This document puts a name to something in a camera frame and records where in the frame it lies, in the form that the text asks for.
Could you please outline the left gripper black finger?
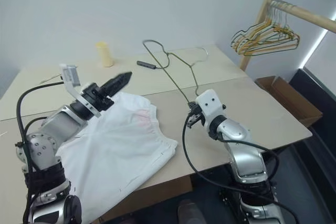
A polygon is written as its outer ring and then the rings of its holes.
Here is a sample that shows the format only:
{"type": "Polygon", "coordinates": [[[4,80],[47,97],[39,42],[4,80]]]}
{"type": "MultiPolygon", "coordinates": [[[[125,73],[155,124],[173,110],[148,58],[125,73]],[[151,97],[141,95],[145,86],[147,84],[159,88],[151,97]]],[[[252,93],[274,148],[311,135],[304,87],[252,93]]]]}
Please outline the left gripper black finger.
{"type": "Polygon", "coordinates": [[[109,97],[113,97],[129,83],[131,76],[131,74],[119,74],[116,77],[107,81],[106,94],[109,97]]]}
{"type": "Polygon", "coordinates": [[[129,83],[131,76],[132,72],[121,73],[107,81],[100,88],[105,93],[118,93],[129,83]]]}

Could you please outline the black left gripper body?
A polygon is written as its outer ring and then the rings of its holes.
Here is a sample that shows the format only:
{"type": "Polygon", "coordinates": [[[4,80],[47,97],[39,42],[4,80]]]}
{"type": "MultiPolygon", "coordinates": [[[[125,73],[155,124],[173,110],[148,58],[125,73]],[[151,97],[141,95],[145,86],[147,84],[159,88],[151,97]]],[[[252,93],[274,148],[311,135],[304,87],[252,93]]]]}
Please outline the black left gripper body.
{"type": "Polygon", "coordinates": [[[102,86],[98,86],[96,83],[86,85],[82,89],[81,95],[99,112],[106,111],[114,105],[114,102],[109,98],[105,84],[102,86]]]}

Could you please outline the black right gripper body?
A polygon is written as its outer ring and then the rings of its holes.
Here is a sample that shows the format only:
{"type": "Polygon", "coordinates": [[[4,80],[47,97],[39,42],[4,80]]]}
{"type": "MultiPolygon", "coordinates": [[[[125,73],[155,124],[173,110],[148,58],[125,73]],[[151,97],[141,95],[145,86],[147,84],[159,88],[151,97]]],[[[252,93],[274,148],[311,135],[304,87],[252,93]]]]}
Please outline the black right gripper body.
{"type": "Polygon", "coordinates": [[[201,122],[201,125],[205,124],[205,117],[202,113],[202,109],[200,107],[193,107],[189,112],[189,119],[187,120],[187,127],[191,128],[198,121],[201,122]]]}

